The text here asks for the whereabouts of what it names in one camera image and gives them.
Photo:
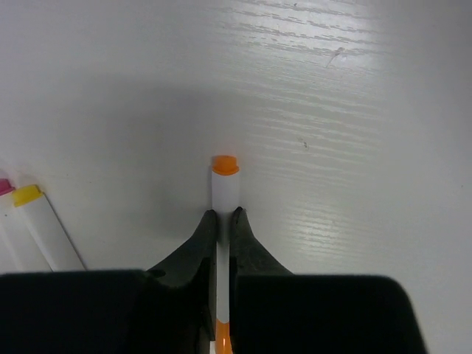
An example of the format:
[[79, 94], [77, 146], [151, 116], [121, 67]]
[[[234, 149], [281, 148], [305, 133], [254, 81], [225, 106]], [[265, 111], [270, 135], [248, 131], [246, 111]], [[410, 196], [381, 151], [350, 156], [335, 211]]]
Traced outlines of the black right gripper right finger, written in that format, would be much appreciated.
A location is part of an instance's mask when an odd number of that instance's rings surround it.
[[238, 207], [229, 224], [229, 333], [241, 336], [265, 325], [282, 281], [292, 275], [255, 237], [247, 211]]

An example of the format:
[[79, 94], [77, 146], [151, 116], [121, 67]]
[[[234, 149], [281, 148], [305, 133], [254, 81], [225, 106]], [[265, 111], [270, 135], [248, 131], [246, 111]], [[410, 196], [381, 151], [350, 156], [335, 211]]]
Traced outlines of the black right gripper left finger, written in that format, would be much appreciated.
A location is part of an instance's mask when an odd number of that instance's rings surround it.
[[148, 271], [172, 316], [187, 317], [215, 340], [218, 216], [207, 210], [192, 236]]

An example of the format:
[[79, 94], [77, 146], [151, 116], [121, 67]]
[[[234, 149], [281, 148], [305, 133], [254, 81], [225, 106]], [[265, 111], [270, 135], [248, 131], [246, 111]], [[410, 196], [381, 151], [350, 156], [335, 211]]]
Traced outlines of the orange capped white marker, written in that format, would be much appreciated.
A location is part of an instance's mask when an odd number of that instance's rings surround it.
[[229, 230], [240, 203], [240, 168], [234, 156], [216, 156], [211, 168], [212, 209], [218, 217], [215, 352], [231, 353], [229, 335]]

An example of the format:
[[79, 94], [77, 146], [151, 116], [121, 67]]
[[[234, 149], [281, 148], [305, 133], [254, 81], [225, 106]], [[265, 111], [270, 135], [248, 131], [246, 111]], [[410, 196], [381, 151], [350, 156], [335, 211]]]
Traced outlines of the yellow capped white marker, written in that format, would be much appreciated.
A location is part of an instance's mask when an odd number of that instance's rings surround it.
[[80, 255], [40, 187], [36, 184], [20, 187], [12, 197], [49, 267], [53, 271], [85, 271]]

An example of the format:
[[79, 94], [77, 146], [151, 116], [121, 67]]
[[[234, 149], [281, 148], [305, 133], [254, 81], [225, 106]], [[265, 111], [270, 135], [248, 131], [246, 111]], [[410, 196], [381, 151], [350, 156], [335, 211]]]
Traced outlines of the pink capped white marker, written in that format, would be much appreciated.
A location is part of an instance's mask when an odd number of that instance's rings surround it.
[[1, 176], [1, 273], [22, 272], [24, 260], [24, 228], [11, 197], [15, 187]]

